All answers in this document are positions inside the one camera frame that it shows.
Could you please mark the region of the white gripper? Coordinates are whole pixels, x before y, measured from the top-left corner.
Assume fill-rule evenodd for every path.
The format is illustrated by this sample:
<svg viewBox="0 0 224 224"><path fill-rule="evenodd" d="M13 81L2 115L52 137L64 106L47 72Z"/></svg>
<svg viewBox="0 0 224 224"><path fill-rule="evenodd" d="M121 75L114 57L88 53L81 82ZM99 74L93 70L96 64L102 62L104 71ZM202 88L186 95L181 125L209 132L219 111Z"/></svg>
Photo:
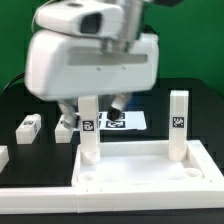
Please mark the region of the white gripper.
<svg viewBox="0 0 224 224"><path fill-rule="evenodd" d="M139 31L141 1L61 1L38 9L42 28L31 39L25 85L35 96L56 101L67 129L79 116L71 99L118 93L107 118L116 121L132 94L156 81L158 36Z"/></svg>

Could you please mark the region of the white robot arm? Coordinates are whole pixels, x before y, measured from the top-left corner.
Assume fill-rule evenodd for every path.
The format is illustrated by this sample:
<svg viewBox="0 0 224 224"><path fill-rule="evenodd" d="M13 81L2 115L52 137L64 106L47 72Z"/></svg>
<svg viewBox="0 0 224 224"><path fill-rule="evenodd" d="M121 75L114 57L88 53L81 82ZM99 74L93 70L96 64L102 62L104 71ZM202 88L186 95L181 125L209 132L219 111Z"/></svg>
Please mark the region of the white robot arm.
<svg viewBox="0 0 224 224"><path fill-rule="evenodd" d="M115 95L108 115L115 120L133 92L156 81L158 36L142 29L145 3L168 7L181 0L62 0L39 7L42 29L30 42L25 85L36 97L56 101L64 126L78 126L75 100Z"/></svg>

